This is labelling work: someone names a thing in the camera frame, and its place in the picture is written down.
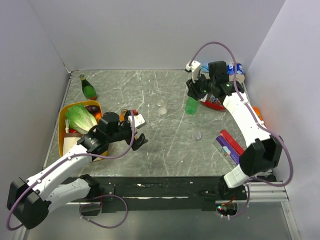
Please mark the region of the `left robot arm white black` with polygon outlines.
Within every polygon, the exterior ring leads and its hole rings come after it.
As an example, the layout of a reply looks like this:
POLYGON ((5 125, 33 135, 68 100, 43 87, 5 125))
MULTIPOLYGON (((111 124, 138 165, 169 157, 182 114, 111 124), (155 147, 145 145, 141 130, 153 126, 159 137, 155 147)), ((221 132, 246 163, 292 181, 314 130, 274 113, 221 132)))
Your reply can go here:
POLYGON ((126 153, 139 149, 148 140, 144 134, 136 137, 136 130, 145 125, 144 117, 134 110, 127 111, 123 121, 117 113, 106 112, 60 159, 28 179, 18 178, 10 184, 8 216, 15 216, 21 226, 30 230, 42 223, 50 212, 69 202, 95 200, 99 184, 91 176, 81 176, 69 184, 63 181, 96 158, 113 159, 104 155, 111 143, 126 141, 126 153))

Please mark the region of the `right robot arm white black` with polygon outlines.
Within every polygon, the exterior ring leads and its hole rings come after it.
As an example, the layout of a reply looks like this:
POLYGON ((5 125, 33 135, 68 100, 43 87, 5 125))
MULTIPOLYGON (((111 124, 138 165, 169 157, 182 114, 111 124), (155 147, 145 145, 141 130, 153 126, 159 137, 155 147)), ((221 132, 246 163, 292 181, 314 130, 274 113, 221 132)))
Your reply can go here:
POLYGON ((195 100, 201 100, 206 95, 213 95, 232 115, 239 127, 246 144, 246 149, 239 157, 238 165, 223 176, 223 184, 218 187, 218 193, 223 199, 230 199, 236 194, 236 188, 251 177, 269 171, 278 166, 282 146, 280 141, 263 130, 264 123, 251 107, 243 87, 239 82, 232 82, 226 71, 224 61, 211 65, 210 78, 202 73, 198 61, 186 64, 188 72, 187 95, 195 100))

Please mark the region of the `green plastic bottle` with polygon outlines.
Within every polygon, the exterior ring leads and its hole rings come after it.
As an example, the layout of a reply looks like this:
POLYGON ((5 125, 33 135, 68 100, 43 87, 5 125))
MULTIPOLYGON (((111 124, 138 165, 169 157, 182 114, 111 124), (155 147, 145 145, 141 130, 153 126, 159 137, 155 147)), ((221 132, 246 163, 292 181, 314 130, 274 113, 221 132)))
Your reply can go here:
POLYGON ((198 109, 199 101, 193 99, 192 97, 188 97, 185 104, 185 113, 188 115, 195 115, 198 109))

